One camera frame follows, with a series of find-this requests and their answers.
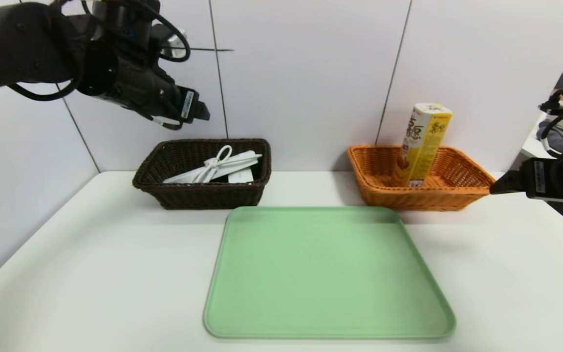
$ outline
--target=cardboard box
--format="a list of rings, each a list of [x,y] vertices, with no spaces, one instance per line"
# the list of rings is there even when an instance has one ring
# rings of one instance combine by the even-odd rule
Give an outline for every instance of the cardboard box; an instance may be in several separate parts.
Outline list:
[[[440,104],[414,105],[391,180],[393,187],[422,187],[452,114]]]

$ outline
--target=black robotic arm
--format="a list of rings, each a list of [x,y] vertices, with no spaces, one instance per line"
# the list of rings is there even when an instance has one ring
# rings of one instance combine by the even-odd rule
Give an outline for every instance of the black robotic arm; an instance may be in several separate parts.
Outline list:
[[[183,62],[190,55],[187,40],[159,15],[159,0],[96,1],[92,14],[64,16],[61,8],[67,2],[0,7],[0,87],[40,101],[77,89],[171,130],[210,118],[199,94],[175,85],[158,66],[159,58]],[[152,26],[154,20],[162,24]],[[186,49],[181,58],[163,54],[173,36]],[[66,81],[66,88],[49,95],[17,84]]]
[[[541,140],[549,136],[557,123],[563,121],[563,107],[559,101],[563,96],[560,89],[549,100],[541,104],[545,113],[556,116],[541,133]],[[547,150],[551,158],[531,158],[523,162],[520,169],[508,171],[490,188],[491,194],[525,192],[528,198],[563,202],[563,153]]]

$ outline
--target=brown wicker basket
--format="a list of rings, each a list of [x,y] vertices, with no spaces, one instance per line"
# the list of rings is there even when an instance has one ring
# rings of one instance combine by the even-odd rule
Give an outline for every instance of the brown wicker basket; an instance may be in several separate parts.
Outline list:
[[[217,156],[224,145],[232,154],[253,150],[262,154],[252,166],[250,183],[163,183],[197,169]],[[271,176],[271,148],[264,139],[172,140],[159,143],[136,172],[132,184],[154,196],[165,209],[234,209],[260,202]]]
[[[486,196],[495,181],[464,153],[440,147],[423,187],[390,187],[400,149],[357,145],[348,150],[366,204],[405,210],[461,210]]]

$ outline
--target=green tray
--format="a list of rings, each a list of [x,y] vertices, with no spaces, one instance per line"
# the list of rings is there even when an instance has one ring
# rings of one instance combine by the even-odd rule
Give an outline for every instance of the green tray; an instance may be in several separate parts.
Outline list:
[[[204,323],[219,338],[423,339],[455,330],[400,218],[378,207],[233,210]]]

